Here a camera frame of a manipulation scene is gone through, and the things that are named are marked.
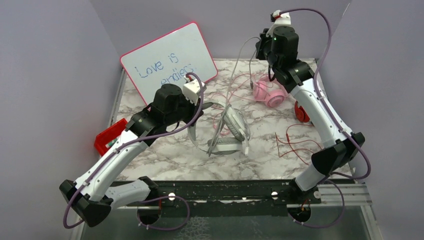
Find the grey white headphones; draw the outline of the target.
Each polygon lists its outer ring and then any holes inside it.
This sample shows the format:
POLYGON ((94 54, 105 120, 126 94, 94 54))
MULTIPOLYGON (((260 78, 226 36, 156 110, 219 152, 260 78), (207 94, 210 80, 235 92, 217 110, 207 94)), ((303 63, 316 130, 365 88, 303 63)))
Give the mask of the grey white headphones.
POLYGON ((210 100, 214 105, 222 108, 221 120, 216 125, 215 133, 206 143, 206 146, 197 142, 196 125, 188 127, 188 136, 193 145, 209 156, 231 155, 242 152, 245 156, 250 153, 250 126, 243 113, 233 108, 231 104, 226 104, 218 100, 210 100))

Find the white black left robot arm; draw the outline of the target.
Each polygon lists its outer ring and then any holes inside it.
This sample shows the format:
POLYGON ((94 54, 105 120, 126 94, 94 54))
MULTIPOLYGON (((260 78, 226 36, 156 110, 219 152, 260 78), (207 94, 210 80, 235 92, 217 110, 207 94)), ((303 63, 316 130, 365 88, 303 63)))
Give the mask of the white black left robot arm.
POLYGON ((86 173, 60 184, 59 190, 67 201, 63 226, 72 229, 86 223, 95 227, 116 208, 138 201, 149 206, 158 201, 158 185, 147 176, 119 186, 112 183, 156 139, 193 126, 202 115, 205 90, 205 83, 197 80, 183 87, 162 85, 153 102, 130 118, 115 136, 116 142, 86 173))

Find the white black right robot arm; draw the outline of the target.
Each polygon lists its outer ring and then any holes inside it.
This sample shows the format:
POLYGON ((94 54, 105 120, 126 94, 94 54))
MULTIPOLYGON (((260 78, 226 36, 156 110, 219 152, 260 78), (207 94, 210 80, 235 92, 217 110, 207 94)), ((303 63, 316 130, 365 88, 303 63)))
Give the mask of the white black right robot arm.
POLYGON ((298 59, 299 36, 293 27, 265 28, 256 43, 256 58, 268 62, 268 77, 300 104, 315 126, 324 148, 311 156, 311 165, 290 182, 289 199, 300 204, 309 191, 350 162, 365 142, 338 116, 314 79, 310 66, 298 59))

